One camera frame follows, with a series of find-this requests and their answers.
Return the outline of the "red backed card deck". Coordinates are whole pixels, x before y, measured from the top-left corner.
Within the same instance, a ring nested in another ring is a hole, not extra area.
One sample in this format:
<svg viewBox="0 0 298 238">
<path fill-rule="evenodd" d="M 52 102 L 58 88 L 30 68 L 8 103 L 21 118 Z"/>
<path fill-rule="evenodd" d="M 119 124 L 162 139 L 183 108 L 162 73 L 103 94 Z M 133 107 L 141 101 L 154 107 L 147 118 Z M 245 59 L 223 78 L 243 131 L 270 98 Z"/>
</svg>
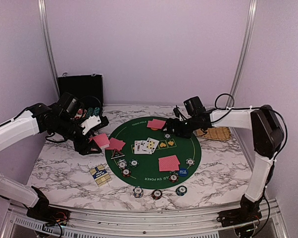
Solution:
<svg viewBox="0 0 298 238">
<path fill-rule="evenodd" d="M 100 149 L 108 148 L 110 141 L 105 133 L 93 136 L 90 141 L 94 141 Z"/>
</svg>

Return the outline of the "blue white chip mat edge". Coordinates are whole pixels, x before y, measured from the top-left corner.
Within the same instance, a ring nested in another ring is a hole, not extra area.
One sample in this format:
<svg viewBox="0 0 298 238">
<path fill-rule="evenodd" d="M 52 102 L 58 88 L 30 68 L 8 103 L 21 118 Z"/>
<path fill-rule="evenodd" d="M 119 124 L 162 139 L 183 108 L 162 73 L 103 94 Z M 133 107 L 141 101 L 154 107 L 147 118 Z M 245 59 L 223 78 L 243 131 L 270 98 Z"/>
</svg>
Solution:
<svg viewBox="0 0 298 238">
<path fill-rule="evenodd" d="M 186 160 L 186 164 L 187 164 L 188 166 L 193 166 L 193 165 L 195 164 L 195 161 L 194 161 L 193 159 L 191 159 L 191 158 L 188 158 L 188 159 Z"/>
</svg>

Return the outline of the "red card being dealt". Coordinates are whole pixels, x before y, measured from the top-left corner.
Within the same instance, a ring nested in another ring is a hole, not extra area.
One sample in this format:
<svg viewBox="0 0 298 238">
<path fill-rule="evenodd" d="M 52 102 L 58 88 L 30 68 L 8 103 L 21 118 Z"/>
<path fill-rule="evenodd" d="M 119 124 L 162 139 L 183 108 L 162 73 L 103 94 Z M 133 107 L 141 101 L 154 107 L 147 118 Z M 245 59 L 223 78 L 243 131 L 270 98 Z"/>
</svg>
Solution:
<svg viewBox="0 0 298 238">
<path fill-rule="evenodd" d="M 178 160 L 176 155 L 168 156 L 168 157 L 162 157 L 158 159 L 159 161 L 167 161 L 167 162 L 173 162 L 180 164 L 180 161 Z"/>
</svg>

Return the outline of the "red card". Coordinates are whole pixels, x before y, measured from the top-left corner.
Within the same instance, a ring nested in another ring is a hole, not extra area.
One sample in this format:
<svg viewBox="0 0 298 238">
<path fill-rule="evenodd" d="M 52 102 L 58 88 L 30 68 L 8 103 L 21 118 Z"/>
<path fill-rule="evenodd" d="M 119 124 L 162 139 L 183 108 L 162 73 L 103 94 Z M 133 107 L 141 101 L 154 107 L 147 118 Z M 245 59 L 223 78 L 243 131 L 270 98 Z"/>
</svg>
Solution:
<svg viewBox="0 0 298 238">
<path fill-rule="evenodd" d="M 159 161 L 160 172 L 174 172 L 179 170 L 179 164 L 167 161 Z"/>
</svg>

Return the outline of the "blue tan chips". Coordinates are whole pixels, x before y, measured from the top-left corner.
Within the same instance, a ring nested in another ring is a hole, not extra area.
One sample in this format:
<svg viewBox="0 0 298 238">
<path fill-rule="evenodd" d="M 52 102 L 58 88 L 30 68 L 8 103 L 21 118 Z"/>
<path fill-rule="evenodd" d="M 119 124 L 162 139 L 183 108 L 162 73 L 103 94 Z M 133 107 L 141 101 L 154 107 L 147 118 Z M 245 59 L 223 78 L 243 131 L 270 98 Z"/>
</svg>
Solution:
<svg viewBox="0 0 298 238">
<path fill-rule="evenodd" d="M 121 159 L 117 162 L 118 167 L 123 170 L 128 166 L 128 163 L 125 159 Z"/>
</svg>

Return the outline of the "blue small blind button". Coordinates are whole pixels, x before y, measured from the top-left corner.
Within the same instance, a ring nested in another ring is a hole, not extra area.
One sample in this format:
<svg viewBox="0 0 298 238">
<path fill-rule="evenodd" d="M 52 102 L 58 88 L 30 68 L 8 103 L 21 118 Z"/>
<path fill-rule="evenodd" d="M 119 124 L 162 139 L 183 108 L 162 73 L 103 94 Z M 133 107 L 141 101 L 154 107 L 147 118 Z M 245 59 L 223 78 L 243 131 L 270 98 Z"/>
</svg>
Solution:
<svg viewBox="0 0 298 238">
<path fill-rule="evenodd" d="M 180 177 L 186 177 L 188 176 L 188 170 L 185 168 L 180 168 L 179 171 L 177 172 L 178 176 Z"/>
</svg>

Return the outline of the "king of diamonds card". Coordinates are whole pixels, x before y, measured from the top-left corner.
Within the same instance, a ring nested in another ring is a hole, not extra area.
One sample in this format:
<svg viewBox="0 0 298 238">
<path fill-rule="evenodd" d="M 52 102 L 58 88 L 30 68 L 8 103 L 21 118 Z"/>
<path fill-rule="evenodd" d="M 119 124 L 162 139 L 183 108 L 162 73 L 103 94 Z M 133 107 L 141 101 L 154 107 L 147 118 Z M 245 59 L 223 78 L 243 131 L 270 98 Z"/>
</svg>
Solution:
<svg viewBox="0 0 298 238">
<path fill-rule="evenodd" d="M 135 142 L 134 142 L 134 153 L 135 154 L 142 154 L 143 153 L 143 141 L 142 140 L 135 140 Z"/>
</svg>

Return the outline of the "brown 100 chips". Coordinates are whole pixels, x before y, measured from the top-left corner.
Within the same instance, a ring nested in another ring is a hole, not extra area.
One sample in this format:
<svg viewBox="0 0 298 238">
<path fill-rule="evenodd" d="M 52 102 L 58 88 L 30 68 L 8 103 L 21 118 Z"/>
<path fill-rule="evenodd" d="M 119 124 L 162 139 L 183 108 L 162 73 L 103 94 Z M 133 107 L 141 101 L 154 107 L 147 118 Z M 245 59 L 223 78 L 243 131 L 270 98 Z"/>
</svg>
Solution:
<svg viewBox="0 0 298 238">
<path fill-rule="evenodd" d="M 129 177 L 131 175 L 131 171 L 128 168 L 122 170 L 123 177 Z"/>
</svg>

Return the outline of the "teal 50 chips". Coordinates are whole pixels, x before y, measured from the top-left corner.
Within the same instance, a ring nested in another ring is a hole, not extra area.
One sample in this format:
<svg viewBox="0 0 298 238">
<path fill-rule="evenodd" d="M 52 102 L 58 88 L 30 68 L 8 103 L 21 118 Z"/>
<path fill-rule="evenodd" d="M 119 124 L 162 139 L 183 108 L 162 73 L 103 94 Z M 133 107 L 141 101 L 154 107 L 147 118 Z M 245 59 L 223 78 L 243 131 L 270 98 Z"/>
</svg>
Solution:
<svg viewBox="0 0 298 238">
<path fill-rule="evenodd" d="M 133 160 L 131 160 L 130 161 L 130 166 L 131 167 L 137 167 L 139 165 L 139 161 L 138 160 L 136 160 L 136 159 L 133 159 Z"/>
</svg>

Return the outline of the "teal 50 chip stack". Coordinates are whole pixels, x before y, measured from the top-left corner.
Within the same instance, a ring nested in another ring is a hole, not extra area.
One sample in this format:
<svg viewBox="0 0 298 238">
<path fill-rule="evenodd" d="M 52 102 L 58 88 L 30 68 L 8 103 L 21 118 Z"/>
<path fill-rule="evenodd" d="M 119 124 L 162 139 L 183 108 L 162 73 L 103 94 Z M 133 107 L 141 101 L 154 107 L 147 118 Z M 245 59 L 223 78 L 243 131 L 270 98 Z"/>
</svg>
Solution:
<svg viewBox="0 0 298 238">
<path fill-rule="evenodd" d="M 184 196 L 187 193 L 187 187 L 184 185 L 181 185 L 176 188 L 175 192 L 178 196 Z"/>
</svg>

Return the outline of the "brown 100 chip stack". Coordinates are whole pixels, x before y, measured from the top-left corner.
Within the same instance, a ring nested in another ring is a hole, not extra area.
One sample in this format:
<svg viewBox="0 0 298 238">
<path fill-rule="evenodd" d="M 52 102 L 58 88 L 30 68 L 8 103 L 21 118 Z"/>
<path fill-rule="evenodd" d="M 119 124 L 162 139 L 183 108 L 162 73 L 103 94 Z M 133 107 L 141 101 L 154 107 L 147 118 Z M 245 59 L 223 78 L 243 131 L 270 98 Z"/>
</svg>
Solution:
<svg viewBox="0 0 298 238">
<path fill-rule="evenodd" d="M 151 196 L 154 200 L 159 200 L 162 197 L 162 191 L 160 189 L 155 189 L 151 193 Z"/>
</svg>

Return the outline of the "blue tan 10 chip stack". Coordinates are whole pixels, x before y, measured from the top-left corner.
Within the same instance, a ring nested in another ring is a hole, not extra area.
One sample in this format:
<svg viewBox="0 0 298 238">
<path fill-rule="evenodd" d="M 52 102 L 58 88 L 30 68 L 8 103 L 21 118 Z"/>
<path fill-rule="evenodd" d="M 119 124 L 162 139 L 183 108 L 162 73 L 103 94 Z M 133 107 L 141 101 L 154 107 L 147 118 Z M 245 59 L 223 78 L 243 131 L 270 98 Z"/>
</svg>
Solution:
<svg viewBox="0 0 298 238">
<path fill-rule="evenodd" d="M 135 198 L 141 198 L 143 196 L 143 194 L 144 194 L 144 191 L 141 187 L 139 187 L 139 186 L 134 187 L 133 196 Z"/>
</svg>

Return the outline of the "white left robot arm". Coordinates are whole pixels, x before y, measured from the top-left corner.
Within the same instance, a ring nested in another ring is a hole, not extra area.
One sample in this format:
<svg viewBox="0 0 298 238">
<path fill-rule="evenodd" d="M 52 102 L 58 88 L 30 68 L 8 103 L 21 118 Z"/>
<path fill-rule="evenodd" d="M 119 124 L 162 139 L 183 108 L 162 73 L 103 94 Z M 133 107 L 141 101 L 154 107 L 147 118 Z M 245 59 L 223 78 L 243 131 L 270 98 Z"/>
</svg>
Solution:
<svg viewBox="0 0 298 238">
<path fill-rule="evenodd" d="M 91 139 L 105 120 L 88 115 L 80 99 L 64 93 L 56 102 L 36 103 L 0 123 L 0 197 L 21 203 L 34 218 L 48 221 L 57 210 L 50 207 L 48 198 L 27 180 L 45 143 L 45 137 L 60 144 L 72 142 L 79 155 L 101 152 Z"/>
</svg>

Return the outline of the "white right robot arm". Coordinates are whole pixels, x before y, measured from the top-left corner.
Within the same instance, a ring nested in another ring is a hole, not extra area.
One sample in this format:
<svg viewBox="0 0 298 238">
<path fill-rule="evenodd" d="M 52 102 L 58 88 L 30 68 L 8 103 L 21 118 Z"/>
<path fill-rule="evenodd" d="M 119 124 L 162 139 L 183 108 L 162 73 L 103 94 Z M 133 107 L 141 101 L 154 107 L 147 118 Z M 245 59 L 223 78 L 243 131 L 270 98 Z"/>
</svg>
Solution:
<svg viewBox="0 0 298 238">
<path fill-rule="evenodd" d="M 255 162 L 240 207 L 219 213 L 221 219 L 248 221 L 259 209 L 266 187 L 273 176 L 276 157 L 285 147 L 288 133 L 283 117 L 270 105 L 206 109 L 198 96 L 186 100 L 184 105 L 189 118 L 180 119 L 181 113 L 175 108 L 176 117 L 167 119 L 162 128 L 167 134 L 191 138 L 195 130 L 205 131 L 220 127 L 247 129 L 252 132 Z"/>
</svg>

